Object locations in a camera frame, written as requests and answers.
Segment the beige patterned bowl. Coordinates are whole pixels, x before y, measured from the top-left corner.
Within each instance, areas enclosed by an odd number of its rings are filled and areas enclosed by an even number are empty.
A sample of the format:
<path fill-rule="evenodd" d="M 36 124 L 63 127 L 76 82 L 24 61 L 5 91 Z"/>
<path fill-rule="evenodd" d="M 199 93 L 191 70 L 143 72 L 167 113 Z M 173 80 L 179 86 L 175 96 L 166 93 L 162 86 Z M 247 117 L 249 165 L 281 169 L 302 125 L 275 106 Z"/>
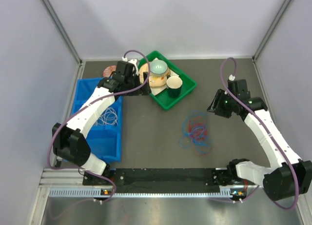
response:
<path fill-rule="evenodd" d="M 148 72 L 148 65 L 145 63 L 142 65 L 139 69 L 139 80 L 140 83 L 144 82 L 144 76 L 143 73 Z M 149 86 L 150 87 L 160 87 L 166 84 L 167 76 L 170 75 L 170 69 L 168 68 L 165 73 L 161 75 L 156 75 L 151 73 L 149 76 Z"/>

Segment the red patterned small plate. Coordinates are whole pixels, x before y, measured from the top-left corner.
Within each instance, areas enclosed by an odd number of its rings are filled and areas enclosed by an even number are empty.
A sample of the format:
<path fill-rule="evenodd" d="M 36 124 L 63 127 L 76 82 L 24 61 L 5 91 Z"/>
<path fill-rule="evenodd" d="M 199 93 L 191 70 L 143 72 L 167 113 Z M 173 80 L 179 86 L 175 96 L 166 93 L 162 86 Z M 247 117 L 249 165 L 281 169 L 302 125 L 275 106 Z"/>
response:
<path fill-rule="evenodd" d="M 102 73 L 103 77 L 112 77 L 112 74 L 116 71 L 116 68 L 116 65 L 110 65 L 106 67 Z"/>

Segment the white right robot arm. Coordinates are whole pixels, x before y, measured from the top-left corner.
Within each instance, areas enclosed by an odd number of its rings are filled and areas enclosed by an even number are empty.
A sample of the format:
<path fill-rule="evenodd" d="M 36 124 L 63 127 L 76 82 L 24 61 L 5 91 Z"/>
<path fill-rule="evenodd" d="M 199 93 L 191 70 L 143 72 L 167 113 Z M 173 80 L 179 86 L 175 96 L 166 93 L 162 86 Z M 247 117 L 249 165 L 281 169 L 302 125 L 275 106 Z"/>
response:
<path fill-rule="evenodd" d="M 286 142 L 275 126 L 267 105 L 260 97 L 251 97 L 245 79 L 229 76 L 227 88 L 219 89 L 208 112 L 230 118 L 241 117 L 263 148 L 270 166 L 254 164 L 248 159 L 234 159 L 227 165 L 233 184 L 248 180 L 261 186 L 272 201 L 308 192 L 312 182 L 312 163 L 304 161 Z"/>

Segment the green plastic tray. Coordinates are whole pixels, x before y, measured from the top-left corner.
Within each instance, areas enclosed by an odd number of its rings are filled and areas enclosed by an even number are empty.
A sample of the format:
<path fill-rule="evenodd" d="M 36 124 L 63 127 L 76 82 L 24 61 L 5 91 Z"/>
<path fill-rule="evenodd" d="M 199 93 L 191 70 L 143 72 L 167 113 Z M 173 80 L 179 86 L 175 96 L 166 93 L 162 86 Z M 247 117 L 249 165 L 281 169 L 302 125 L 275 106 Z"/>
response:
<path fill-rule="evenodd" d="M 185 96 L 187 96 L 196 88 L 197 83 L 190 76 L 188 76 L 185 72 L 183 72 L 180 68 L 178 68 L 171 60 L 168 60 L 167 58 L 165 58 L 158 51 L 153 51 L 150 54 L 148 54 L 146 57 L 149 62 L 152 62 L 155 58 L 165 61 L 167 65 L 169 66 L 169 68 L 173 70 L 174 72 L 176 72 L 183 81 L 181 93 L 177 98 L 171 98 L 167 93 L 167 89 L 163 90 L 157 95 L 153 95 L 152 93 L 150 94 L 150 96 L 164 110 L 171 109 L 174 105 L 176 105 L 180 100 L 182 100 Z"/>

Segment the light teal bowl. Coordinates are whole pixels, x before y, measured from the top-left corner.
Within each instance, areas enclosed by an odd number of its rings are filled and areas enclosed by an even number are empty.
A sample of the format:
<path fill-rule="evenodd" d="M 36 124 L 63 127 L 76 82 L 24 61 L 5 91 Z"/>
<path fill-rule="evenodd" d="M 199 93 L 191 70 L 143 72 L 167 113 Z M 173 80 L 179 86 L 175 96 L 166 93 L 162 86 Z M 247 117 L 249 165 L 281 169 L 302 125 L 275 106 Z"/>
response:
<path fill-rule="evenodd" d="M 161 75 L 167 71 L 168 65 L 163 60 L 153 60 L 150 62 L 150 69 L 153 74 Z"/>

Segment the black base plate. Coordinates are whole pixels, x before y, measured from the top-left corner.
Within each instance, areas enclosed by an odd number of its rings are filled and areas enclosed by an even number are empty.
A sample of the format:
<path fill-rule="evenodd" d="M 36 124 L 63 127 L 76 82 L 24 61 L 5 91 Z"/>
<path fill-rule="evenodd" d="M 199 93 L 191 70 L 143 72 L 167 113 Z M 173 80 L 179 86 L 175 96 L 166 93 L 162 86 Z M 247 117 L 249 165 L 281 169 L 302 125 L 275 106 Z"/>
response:
<path fill-rule="evenodd" d="M 226 169 L 215 168 L 116 168 L 107 177 L 117 193 L 215 193 L 221 186 L 245 191 L 244 180 L 232 180 Z"/>

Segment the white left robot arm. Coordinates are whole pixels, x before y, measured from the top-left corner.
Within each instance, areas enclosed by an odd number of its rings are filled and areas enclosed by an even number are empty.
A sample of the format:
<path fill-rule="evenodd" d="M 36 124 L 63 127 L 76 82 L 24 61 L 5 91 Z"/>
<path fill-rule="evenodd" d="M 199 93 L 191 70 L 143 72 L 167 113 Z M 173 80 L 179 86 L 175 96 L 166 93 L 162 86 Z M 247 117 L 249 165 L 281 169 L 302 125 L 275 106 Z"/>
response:
<path fill-rule="evenodd" d="M 111 173 L 108 163 L 91 152 L 87 136 L 101 114 L 121 96 L 141 96 L 151 93 L 148 77 L 140 81 L 138 61 L 123 58 L 117 62 L 116 70 L 102 78 L 83 106 L 64 123 L 52 128 L 50 147 L 57 157 L 89 171 L 99 184 L 109 182 Z"/>

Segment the dark green mug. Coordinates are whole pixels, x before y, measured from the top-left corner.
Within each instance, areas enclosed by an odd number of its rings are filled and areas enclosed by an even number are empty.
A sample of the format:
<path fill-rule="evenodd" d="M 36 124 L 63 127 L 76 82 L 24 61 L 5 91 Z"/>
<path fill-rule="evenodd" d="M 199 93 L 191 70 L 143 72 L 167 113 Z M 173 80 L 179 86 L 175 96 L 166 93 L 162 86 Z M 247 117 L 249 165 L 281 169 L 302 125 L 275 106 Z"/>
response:
<path fill-rule="evenodd" d="M 167 93 L 171 98 L 177 98 L 182 89 L 183 81 L 178 76 L 169 76 L 167 78 Z"/>

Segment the blue plastic bin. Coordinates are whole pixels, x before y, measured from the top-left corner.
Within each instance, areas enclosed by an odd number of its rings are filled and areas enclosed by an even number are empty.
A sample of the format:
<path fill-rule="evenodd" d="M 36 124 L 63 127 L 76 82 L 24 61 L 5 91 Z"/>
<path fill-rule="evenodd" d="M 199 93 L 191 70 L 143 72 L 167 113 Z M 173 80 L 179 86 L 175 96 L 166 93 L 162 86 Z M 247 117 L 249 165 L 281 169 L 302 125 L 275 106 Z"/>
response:
<path fill-rule="evenodd" d="M 112 102 L 113 96 L 91 104 L 107 94 L 97 89 L 101 78 L 80 79 L 73 102 L 74 115 L 59 132 L 58 141 L 69 145 L 71 135 L 78 130 L 88 143 L 91 153 L 110 164 L 121 161 L 123 97 Z"/>

